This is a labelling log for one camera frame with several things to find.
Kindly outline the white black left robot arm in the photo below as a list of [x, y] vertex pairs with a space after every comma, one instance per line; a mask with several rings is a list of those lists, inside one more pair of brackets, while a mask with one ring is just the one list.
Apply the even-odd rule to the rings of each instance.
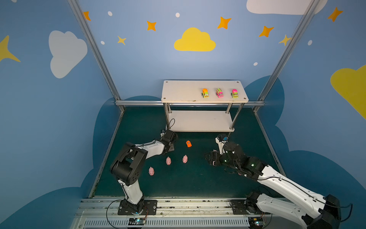
[[121, 213], [138, 215], [144, 210], [144, 195], [140, 189], [138, 178], [143, 172], [145, 161], [153, 156], [164, 155], [173, 151], [177, 133], [164, 130], [161, 138], [144, 144], [125, 143], [118, 156], [110, 166], [123, 189], [125, 198], [121, 200]]

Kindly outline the pink drum green toy truck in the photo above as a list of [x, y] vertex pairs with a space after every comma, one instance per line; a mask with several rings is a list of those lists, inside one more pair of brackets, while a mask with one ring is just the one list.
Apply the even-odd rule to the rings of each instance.
[[238, 91], [236, 89], [233, 89], [232, 92], [231, 92], [231, 96], [232, 98], [238, 98]]

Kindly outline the orange yellow toy car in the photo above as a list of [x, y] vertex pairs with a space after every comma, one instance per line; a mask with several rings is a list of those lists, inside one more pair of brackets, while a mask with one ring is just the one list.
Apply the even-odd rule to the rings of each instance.
[[186, 141], [186, 145], [187, 145], [187, 147], [188, 147], [188, 148], [192, 147], [192, 143], [191, 143], [191, 141], [187, 140], [187, 141]]

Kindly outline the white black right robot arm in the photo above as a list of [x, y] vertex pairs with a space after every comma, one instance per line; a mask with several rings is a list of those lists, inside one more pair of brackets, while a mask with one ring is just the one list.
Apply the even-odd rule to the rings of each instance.
[[290, 220], [304, 229], [338, 229], [341, 224], [341, 206], [332, 195], [323, 196], [306, 189], [281, 175], [272, 166], [257, 157], [247, 156], [233, 142], [217, 141], [218, 150], [205, 155], [214, 167], [226, 166], [261, 185], [271, 188], [286, 200], [253, 191], [245, 200], [233, 200], [236, 213], [250, 215], [270, 213]]

